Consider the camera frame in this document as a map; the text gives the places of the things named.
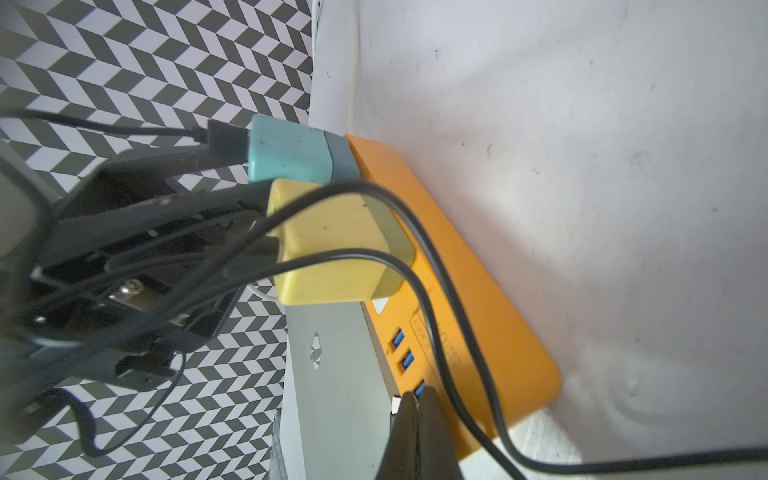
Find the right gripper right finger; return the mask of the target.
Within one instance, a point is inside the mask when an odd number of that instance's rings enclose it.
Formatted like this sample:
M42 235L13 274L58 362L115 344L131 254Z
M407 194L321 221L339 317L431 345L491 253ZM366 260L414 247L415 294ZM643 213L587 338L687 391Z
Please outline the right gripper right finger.
M419 396L418 458L420 479L463 479L437 392L430 386Z

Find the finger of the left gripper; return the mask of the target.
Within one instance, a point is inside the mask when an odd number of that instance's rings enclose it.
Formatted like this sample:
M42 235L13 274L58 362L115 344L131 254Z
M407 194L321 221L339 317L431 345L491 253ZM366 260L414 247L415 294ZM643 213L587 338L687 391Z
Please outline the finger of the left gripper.
M91 335L100 339L132 315L150 310L197 262L192 259L188 264L161 265L159 262L167 257L166 251L165 247L149 247L131 261L132 265L143 260L153 262L151 268L127 275L143 283L143 290L131 299L119 298L121 279L108 280L58 303L33 306L30 311L13 317L9 332L1 334L1 382L12 384L26 378L50 357L79 348L82 339L89 339ZM239 287L221 294L176 314L153 331L118 336L112 361L116 363L130 354L141 356L151 345L174 347L185 353L201 348L223 332L242 292Z
M99 165L55 206L46 252L138 252L174 235L217 245L232 223L266 213L267 181L190 191L180 178L232 160L206 146L126 150Z

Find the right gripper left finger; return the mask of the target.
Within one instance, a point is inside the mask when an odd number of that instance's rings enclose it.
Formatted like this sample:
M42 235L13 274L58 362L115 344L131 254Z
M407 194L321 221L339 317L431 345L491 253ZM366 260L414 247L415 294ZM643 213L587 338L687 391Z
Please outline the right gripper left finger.
M415 395L401 396L376 479L416 479L418 457L418 407Z

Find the teal charger adapter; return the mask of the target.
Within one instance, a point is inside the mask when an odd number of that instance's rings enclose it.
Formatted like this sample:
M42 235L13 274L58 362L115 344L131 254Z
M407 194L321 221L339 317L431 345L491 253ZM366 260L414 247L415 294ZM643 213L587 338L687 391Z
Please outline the teal charger adapter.
M250 123L248 177L252 183L290 179L327 185L357 180L361 173L346 138L257 114Z

